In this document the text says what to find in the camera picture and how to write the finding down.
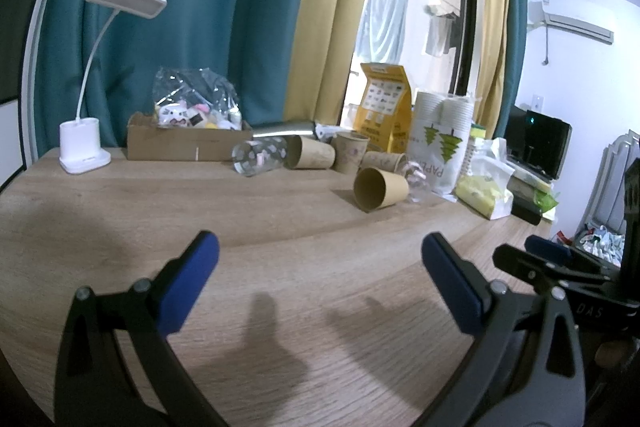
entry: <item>yellow curtain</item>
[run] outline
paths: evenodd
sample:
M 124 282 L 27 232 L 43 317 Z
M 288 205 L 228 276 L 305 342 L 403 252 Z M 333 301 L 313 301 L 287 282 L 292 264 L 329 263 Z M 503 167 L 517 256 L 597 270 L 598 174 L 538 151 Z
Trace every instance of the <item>yellow curtain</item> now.
M 486 127 L 486 135 L 494 135 L 500 115 L 504 86 L 504 55 L 507 45 L 507 10 L 509 0 L 484 0 L 482 20 L 482 52 L 474 119 Z
M 364 0 L 302 0 L 287 84 L 284 120 L 335 124 Z

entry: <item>black computer monitor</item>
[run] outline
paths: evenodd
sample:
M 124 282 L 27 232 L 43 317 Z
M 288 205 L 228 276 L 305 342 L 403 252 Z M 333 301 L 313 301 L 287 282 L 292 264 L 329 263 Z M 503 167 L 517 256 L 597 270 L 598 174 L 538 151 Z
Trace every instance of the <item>black computer monitor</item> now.
M 571 126 L 532 110 L 512 107 L 504 134 L 510 156 L 546 178 L 557 180 L 571 138 Z

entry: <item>lamp base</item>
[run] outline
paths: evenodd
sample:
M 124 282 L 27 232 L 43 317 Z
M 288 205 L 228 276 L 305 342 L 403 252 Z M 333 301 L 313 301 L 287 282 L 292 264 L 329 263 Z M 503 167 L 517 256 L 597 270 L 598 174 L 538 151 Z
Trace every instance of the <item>lamp base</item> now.
M 69 174 L 82 174 L 94 169 L 99 169 L 111 162 L 111 153 L 100 149 L 97 155 L 91 158 L 83 158 L 81 160 L 63 160 L 60 158 L 60 165 Z
M 104 167 L 111 154 L 100 148 L 97 118 L 80 118 L 60 124 L 60 165 L 69 174 Z

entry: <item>yellow paper bag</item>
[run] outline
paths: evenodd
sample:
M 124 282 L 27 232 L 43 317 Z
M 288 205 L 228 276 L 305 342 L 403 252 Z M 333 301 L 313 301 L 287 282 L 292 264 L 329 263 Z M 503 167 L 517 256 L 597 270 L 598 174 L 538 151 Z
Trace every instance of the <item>yellow paper bag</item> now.
M 367 87 L 354 122 L 355 130 L 375 149 L 406 151 L 411 128 L 411 86 L 402 66 L 362 64 Z

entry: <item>white desk lamp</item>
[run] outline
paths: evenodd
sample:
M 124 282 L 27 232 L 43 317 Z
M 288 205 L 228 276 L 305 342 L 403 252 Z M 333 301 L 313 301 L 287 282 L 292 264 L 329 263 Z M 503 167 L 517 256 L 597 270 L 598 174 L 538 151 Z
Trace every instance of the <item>white desk lamp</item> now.
M 97 118 L 80 118 L 80 108 L 84 98 L 84 88 L 89 76 L 89 68 L 94 60 L 95 51 L 111 21 L 121 11 L 153 19 L 166 6 L 166 0 L 85 0 L 113 8 L 113 12 L 95 40 L 94 47 L 84 70 L 76 119 L 60 124 L 60 165 L 69 174 L 82 174 L 107 165 L 111 154 L 100 147 L 100 127 Z

